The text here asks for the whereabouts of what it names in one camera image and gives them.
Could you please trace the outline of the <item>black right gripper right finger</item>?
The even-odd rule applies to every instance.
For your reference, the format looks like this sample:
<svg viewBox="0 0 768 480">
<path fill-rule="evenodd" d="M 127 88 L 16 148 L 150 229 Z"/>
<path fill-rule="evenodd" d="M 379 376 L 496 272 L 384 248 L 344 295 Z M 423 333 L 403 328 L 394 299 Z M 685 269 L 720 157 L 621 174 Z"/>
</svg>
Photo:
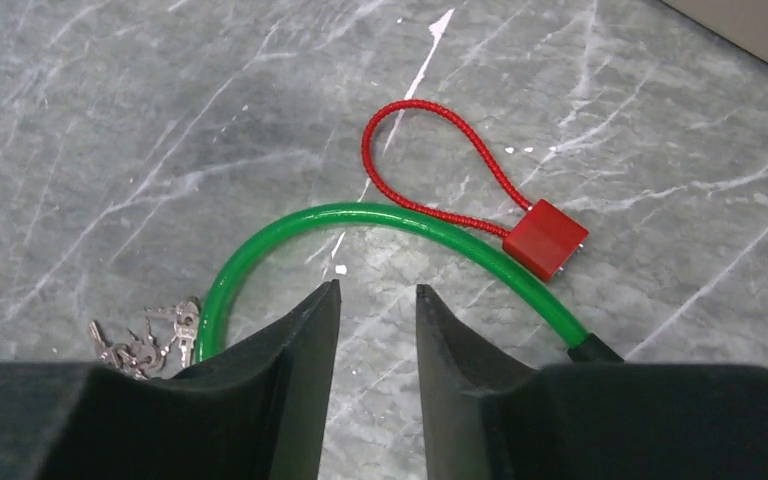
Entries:
<svg viewBox="0 0 768 480">
<path fill-rule="evenodd" d="M 532 369 L 416 291 L 431 479 L 768 479 L 768 369 Z"/>
</svg>

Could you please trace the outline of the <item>silver key bunch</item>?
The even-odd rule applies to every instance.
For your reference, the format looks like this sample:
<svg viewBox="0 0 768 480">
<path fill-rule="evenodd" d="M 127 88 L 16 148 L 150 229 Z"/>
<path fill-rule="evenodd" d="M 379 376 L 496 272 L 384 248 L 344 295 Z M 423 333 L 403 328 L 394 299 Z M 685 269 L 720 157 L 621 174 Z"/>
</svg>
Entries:
<svg viewBox="0 0 768 480">
<path fill-rule="evenodd" d="M 171 307 L 145 308 L 144 333 L 137 335 L 129 331 L 130 341 L 126 343 L 108 341 L 100 323 L 93 319 L 88 323 L 88 332 L 95 355 L 108 368 L 137 380 L 147 380 L 149 373 L 162 370 L 174 349 L 179 352 L 181 368 L 186 369 L 194 361 L 201 309 L 201 300 L 195 296 Z M 173 332 L 169 340 L 161 342 L 153 333 L 152 319 L 171 325 Z"/>
</svg>

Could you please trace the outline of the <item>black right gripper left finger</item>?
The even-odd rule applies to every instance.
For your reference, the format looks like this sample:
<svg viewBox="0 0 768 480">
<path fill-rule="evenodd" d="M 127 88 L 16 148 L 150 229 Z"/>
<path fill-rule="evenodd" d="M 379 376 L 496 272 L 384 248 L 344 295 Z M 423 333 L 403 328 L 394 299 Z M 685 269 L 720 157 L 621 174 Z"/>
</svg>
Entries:
<svg viewBox="0 0 768 480">
<path fill-rule="evenodd" d="M 0 363 L 0 479 L 313 479 L 341 292 L 169 379 L 95 362 Z"/>
</svg>

